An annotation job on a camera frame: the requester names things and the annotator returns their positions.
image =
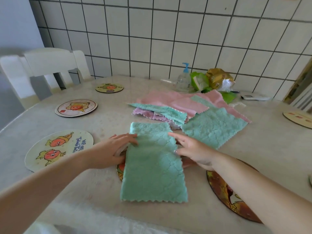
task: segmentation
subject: gold plastic bag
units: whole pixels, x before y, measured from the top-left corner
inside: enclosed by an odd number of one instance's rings
[[[220,68],[209,69],[206,73],[209,86],[214,90],[229,92],[235,84],[233,77]]]

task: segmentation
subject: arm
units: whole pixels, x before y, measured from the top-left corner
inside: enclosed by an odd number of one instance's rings
[[[185,135],[169,133],[184,148],[178,155],[212,168],[274,233],[311,233],[312,203],[241,161]]]
[[[128,142],[137,144],[135,137],[131,134],[111,137],[91,149],[66,156],[1,192],[1,233],[26,231],[53,199],[83,171],[122,163],[124,156],[113,155]]]

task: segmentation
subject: teal microfiber cloth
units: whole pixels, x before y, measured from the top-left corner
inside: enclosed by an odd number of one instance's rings
[[[181,158],[166,122],[132,122],[130,133],[138,134],[138,146],[129,145],[120,199],[129,201],[187,202]]]
[[[196,114],[189,122],[183,124],[182,131],[214,149],[220,148],[247,125],[243,119],[227,113],[225,108],[217,108],[197,95],[191,99],[204,104],[209,109]]]
[[[164,117],[179,124],[184,124],[186,117],[187,117],[187,113],[180,112],[169,106],[155,106],[151,104],[140,104],[140,103],[132,103],[129,105],[162,114]]]

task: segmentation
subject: chair backrest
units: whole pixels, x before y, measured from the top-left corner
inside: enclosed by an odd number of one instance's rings
[[[39,99],[30,83],[31,76],[44,78],[52,94],[61,89],[53,75],[59,73],[66,88],[73,85],[68,70],[78,69],[78,76],[84,81],[92,80],[87,62],[82,51],[73,51],[59,48],[39,48],[18,55],[3,56],[0,58],[0,69],[11,83],[15,94],[25,109],[39,102]]]

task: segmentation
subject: table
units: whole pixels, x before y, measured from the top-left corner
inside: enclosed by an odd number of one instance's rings
[[[101,83],[120,83],[124,90],[99,93],[95,86]],[[129,132],[134,121],[158,123],[131,115],[134,108],[126,103],[134,102],[151,90],[171,88],[172,84],[165,81],[113,76],[82,83],[41,101],[0,132],[0,189],[31,174],[24,166],[25,154],[49,134],[67,129],[86,130],[97,143],[114,133]],[[80,98],[97,102],[98,108],[76,118],[59,117],[54,113],[57,105]],[[307,182],[312,167],[312,130],[286,119],[282,112],[292,107],[282,102],[243,103],[246,107],[237,106],[236,109],[253,123],[230,139],[220,151],[249,163],[267,177],[312,201],[312,189]],[[142,233],[153,233],[146,231],[148,228],[160,228],[146,223],[167,227],[163,230],[169,233],[271,233],[263,224],[245,220],[223,205],[200,167],[185,169],[185,182],[188,203],[121,202],[121,181],[114,167],[87,170],[65,188],[39,220],[86,228],[89,233],[114,233],[118,226],[126,232],[142,228]]]

